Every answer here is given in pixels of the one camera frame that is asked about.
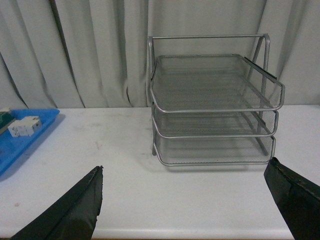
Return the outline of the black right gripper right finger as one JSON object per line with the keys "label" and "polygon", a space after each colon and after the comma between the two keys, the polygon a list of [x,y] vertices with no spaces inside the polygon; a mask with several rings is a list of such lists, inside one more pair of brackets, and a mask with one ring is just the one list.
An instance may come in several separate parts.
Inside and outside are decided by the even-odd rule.
{"label": "black right gripper right finger", "polygon": [[281,164],[269,160],[264,179],[295,240],[320,238],[320,187]]}

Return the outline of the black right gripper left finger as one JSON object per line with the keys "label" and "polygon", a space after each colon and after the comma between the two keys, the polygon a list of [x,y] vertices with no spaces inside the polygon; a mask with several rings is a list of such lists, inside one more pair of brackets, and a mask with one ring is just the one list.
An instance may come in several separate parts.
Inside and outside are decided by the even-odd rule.
{"label": "black right gripper left finger", "polygon": [[103,201],[103,167],[96,166],[12,240],[90,240]]}

